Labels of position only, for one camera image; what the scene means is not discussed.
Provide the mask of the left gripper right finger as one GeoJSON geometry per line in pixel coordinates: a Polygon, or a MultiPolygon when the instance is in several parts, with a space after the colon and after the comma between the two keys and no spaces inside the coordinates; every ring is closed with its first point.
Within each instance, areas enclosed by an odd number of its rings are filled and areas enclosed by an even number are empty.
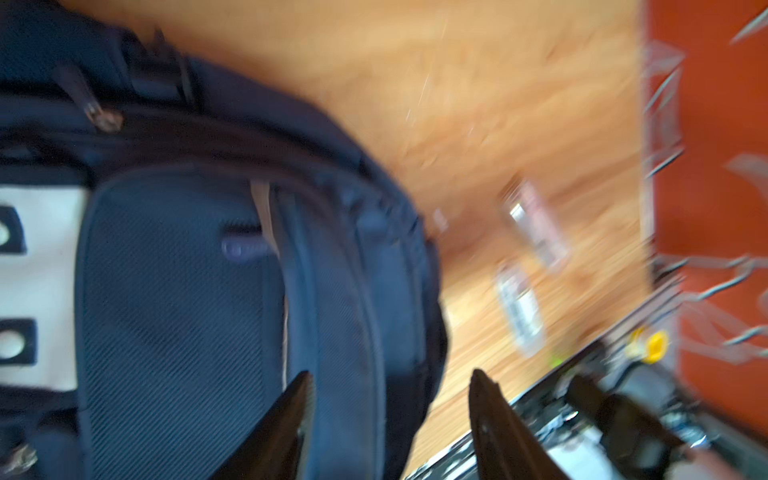
{"type": "Polygon", "coordinates": [[[500,386],[480,369],[471,376],[469,418],[479,478],[567,478],[507,403],[500,386]]]}

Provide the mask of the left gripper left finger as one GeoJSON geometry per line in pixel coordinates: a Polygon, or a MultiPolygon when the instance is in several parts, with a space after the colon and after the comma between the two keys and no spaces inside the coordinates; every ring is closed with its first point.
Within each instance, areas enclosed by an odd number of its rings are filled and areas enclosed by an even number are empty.
{"type": "Polygon", "coordinates": [[[302,371],[213,477],[305,478],[314,416],[314,378],[310,372],[302,371]]]}

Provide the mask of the navy blue student backpack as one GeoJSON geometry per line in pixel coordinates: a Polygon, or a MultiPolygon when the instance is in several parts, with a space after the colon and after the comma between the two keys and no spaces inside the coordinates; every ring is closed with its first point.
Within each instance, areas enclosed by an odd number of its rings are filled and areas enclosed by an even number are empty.
{"type": "Polygon", "coordinates": [[[302,371],[303,479],[398,479],[443,378],[408,196],[313,106],[1,5],[1,475],[213,479],[302,371]]]}

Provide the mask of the clear plastic pen box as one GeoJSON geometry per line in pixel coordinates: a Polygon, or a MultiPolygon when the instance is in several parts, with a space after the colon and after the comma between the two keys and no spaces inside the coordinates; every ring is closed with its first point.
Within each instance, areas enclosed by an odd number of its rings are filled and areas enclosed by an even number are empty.
{"type": "Polygon", "coordinates": [[[536,355],[546,343],[546,330],[527,274],[516,264],[504,263],[496,287],[517,348],[527,358],[536,355]]]}

